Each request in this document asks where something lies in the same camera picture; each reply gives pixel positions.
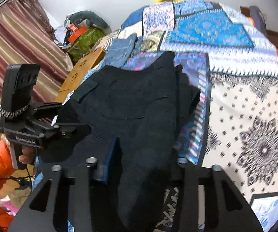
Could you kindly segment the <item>left hand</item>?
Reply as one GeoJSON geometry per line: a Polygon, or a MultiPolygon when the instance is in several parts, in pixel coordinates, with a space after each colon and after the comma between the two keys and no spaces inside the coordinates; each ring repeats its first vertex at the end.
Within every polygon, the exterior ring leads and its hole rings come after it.
{"type": "MultiPolygon", "coordinates": [[[[8,149],[10,149],[10,142],[7,140],[5,134],[1,135],[1,140],[3,141],[3,143],[5,143],[5,145],[7,146],[8,149]]],[[[19,161],[22,164],[32,164],[32,162],[34,161],[35,157],[36,157],[36,152],[32,147],[23,147],[22,148],[22,155],[19,156],[19,161]]]]}

